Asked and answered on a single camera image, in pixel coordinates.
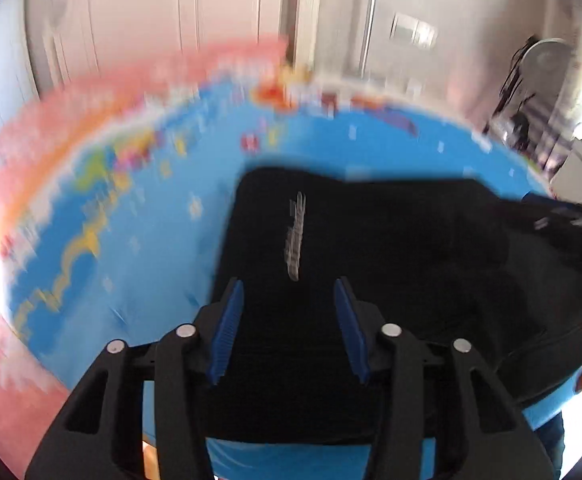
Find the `pink floral bed sheet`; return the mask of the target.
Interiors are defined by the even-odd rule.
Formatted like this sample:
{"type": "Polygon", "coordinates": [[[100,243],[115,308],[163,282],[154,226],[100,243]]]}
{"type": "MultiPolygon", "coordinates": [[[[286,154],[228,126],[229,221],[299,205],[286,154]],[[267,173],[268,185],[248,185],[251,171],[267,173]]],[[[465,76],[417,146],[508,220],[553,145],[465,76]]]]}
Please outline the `pink floral bed sheet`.
{"type": "Polygon", "coordinates": [[[9,286],[51,216],[58,177],[100,131],[158,105],[186,102],[223,68],[272,73],[288,43],[268,36],[161,55],[83,76],[26,105],[0,131],[0,479],[19,479],[67,391],[25,345],[27,313],[8,311],[9,286]]]}

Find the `black pants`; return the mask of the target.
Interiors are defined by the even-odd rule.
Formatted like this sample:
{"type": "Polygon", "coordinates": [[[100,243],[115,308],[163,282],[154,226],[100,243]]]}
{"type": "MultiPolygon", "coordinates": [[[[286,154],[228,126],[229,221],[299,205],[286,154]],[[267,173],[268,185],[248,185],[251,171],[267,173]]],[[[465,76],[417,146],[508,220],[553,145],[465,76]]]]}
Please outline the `black pants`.
{"type": "Polygon", "coordinates": [[[350,369],[338,278],[385,321],[431,344],[468,340],[529,406],[582,366],[582,273],[512,230],[473,180],[343,182],[264,167],[244,174],[210,296],[232,278],[244,310],[203,427],[248,443],[369,443],[379,379],[350,369]]]}

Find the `blue cartoon print blanket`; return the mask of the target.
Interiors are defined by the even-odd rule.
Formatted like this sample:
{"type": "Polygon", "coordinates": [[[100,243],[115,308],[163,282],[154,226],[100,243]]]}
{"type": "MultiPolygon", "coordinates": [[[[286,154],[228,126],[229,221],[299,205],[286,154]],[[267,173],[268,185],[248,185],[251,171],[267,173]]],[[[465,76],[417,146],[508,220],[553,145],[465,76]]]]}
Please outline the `blue cartoon print blanket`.
{"type": "MultiPolygon", "coordinates": [[[[15,274],[10,314],[25,344],[74,387],[109,339],[154,341],[209,302],[244,174],[293,169],[343,182],[473,180],[519,198],[539,190],[523,159],[449,120],[402,104],[320,105],[292,89],[292,110],[224,77],[189,104],[116,120],[70,159],[51,216],[15,274]]],[[[368,445],[213,438],[228,479],[357,479],[368,445]]]]}

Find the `white wall socket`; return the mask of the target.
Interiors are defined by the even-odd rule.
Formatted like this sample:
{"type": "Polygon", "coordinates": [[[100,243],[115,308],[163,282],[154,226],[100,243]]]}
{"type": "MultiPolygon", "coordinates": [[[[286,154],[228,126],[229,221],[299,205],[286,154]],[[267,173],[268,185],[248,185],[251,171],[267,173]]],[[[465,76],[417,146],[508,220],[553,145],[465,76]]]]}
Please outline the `white wall socket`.
{"type": "Polygon", "coordinates": [[[437,40],[437,28],[410,15],[395,13],[392,19],[390,38],[408,42],[423,50],[431,50],[437,40]]]}

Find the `white wooden headboard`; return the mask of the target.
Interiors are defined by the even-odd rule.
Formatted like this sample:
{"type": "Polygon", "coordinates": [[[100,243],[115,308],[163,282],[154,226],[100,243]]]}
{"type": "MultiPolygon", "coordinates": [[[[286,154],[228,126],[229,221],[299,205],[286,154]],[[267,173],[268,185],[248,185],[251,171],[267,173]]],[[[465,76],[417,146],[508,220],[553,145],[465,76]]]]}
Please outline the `white wooden headboard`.
{"type": "Polygon", "coordinates": [[[282,0],[25,0],[37,89],[281,30],[282,0]]]}

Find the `white standing fan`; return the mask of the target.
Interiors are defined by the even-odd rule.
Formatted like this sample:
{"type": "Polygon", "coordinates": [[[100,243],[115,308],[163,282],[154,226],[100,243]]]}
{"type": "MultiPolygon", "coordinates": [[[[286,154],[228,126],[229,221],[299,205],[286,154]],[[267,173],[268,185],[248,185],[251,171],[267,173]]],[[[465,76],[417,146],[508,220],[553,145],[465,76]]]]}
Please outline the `white standing fan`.
{"type": "Polygon", "coordinates": [[[523,93],[519,108],[533,100],[555,106],[572,56],[572,47],[560,38],[530,36],[512,55],[509,73],[500,87],[499,101],[492,117],[501,114],[519,92],[523,93]]]}

